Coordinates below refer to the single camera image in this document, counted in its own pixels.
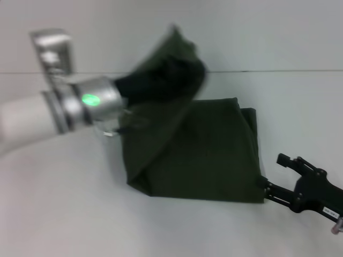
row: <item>folded cloth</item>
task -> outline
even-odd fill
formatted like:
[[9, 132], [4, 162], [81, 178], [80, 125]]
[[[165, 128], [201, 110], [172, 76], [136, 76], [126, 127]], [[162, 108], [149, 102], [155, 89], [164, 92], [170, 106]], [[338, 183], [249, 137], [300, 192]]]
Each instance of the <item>folded cloth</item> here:
[[173, 100], [131, 107], [149, 124], [122, 135], [128, 184], [149, 196], [263, 203], [255, 110], [240, 109], [237, 99], [192, 100], [205, 68], [177, 28], [134, 73], [170, 56], [192, 64], [188, 79]]

